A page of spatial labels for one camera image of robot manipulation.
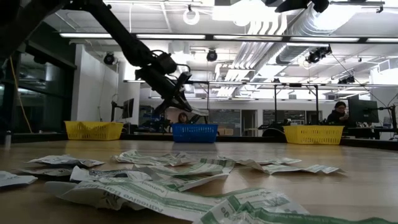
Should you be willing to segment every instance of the woman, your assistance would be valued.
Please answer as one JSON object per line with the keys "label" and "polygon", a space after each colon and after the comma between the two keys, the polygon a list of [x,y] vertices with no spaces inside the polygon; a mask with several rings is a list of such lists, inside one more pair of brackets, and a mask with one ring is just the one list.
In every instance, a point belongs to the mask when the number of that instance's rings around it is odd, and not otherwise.
{"label": "woman", "polygon": [[179,124],[188,124],[188,116],[186,113],[182,112],[178,115]]}
{"label": "woman", "polygon": [[331,125],[342,125],[346,126],[348,124],[348,114],[346,114],[346,104],[339,101],[335,105],[335,109],[331,111],[326,121],[327,124]]}

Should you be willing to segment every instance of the black robotic arm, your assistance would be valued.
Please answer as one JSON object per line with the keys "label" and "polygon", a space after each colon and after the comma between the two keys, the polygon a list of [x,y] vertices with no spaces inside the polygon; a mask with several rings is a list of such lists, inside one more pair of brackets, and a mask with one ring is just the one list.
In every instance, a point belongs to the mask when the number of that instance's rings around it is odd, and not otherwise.
{"label": "black robotic arm", "polygon": [[[0,7],[11,1],[16,0],[0,0]],[[0,27],[0,57],[8,58],[47,16],[60,9],[87,11],[108,31],[120,45],[126,60],[133,66],[141,67],[136,71],[136,78],[143,79],[164,99],[155,109],[156,113],[163,112],[169,106],[199,113],[189,105],[183,92],[183,84],[191,74],[184,72],[177,81],[167,78],[165,74],[173,73],[177,69],[171,55],[165,52],[156,55],[134,34],[127,31],[111,12],[110,6],[102,0],[31,0],[14,20]]]}

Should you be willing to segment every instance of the desk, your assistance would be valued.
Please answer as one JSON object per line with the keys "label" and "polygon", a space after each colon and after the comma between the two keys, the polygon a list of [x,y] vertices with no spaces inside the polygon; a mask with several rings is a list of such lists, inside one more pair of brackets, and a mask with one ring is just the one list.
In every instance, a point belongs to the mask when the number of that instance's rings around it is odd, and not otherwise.
{"label": "desk", "polygon": [[363,127],[363,128],[348,128],[348,133],[345,134],[346,136],[355,136],[356,138],[374,138],[380,140],[380,133],[393,133],[393,132],[394,129],[392,128]]}
{"label": "desk", "polygon": [[380,139],[380,133],[396,133],[398,130],[392,128],[374,128],[373,131],[379,136],[378,139]]}
{"label": "desk", "polygon": [[[189,190],[202,195],[224,194],[246,187],[265,187],[281,191],[314,215],[327,215],[350,220],[381,217],[398,221],[398,155],[393,151],[346,146],[306,146],[283,143],[217,142],[186,144],[171,141],[55,141],[13,144],[9,152],[0,150],[0,170],[27,166],[24,162],[50,154],[70,154],[83,159],[96,159],[106,164],[97,169],[121,169],[132,164],[109,160],[112,155],[137,149],[140,154],[161,156],[186,152],[193,157],[239,156],[258,160],[270,157],[302,159],[297,166],[314,164],[336,166],[343,174],[314,175],[307,173],[268,176],[243,166],[236,166],[226,180],[216,180]],[[151,210],[134,212],[97,210],[57,199],[46,193],[41,178],[32,185],[5,189],[0,193],[2,223],[189,223],[160,215]]]}

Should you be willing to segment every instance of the fluorescent light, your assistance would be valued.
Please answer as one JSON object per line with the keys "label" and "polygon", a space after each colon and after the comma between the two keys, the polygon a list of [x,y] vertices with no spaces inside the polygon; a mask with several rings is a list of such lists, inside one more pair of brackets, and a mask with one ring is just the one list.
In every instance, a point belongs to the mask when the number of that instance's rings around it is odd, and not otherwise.
{"label": "fluorescent light", "polygon": [[202,5],[202,2],[195,1],[132,1],[132,0],[105,0],[105,4],[180,4],[180,5]]}
{"label": "fluorescent light", "polygon": [[242,85],[243,82],[209,82],[209,84]]}
{"label": "fluorescent light", "polygon": [[282,37],[262,36],[262,35],[214,35],[215,40],[268,40],[281,41]]}
{"label": "fluorescent light", "polygon": [[354,37],[291,37],[291,41],[297,42],[357,42],[359,38]]}
{"label": "fluorescent light", "polygon": [[194,34],[137,34],[138,39],[193,39],[204,40],[205,35]]}
{"label": "fluorescent light", "polygon": [[145,83],[144,80],[125,80],[126,82],[131,82],[131,83]]}
{"label": "fluorescent light", "polygon": [[273,85],[273,83],[246,83],[248,85]]}
{"label": "fluorescent light", "polygon": [[398,38],[368,38],[366,42],[376,42],[376,43],[384,43],[384,42],[394,42],[398,43]]}
{"label": "fluorescent light", "polygon": [[329,47],[328,44],[315,43],[286,43],[288,47]]}
{"label": "fluorescent light", "polygon": [[96,33],[60,33],[64,38],[82,38],[82,39],[109,39],[111,34],[96,34]]}
{"label": "fluorescent light", "polygon": [[[111,34],[99,33],[60,33],[61,37],[79,39],[112,39]],[[137,34],[138,39],[191,39],[204,40],[205,35],[194,34]]]}

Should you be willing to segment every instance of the pillar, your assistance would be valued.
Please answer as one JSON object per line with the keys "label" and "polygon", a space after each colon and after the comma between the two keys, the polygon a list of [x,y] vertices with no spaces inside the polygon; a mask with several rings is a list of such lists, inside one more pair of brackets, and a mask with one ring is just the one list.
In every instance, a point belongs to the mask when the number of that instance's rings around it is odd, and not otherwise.
{"label": "pillar", "polygon": [[[114,100],[117,100],[117,104],[122,106],[123,103],[131,98],[134,98],[134,105],[132,107],[132,117],[126,119],[127,122],[131,124],[138,124],[138,117],[139,117],[139,95],[140,95],[140,83],[126,83],[123,82],[124,80],[134,80],[135,79],[135,70],[137,68],[130,65],[128,62],[121,62],[118,65],[118,97]],[[116,108],[115,109],[115,121],[119,120],[122,116],[122,110]]]}

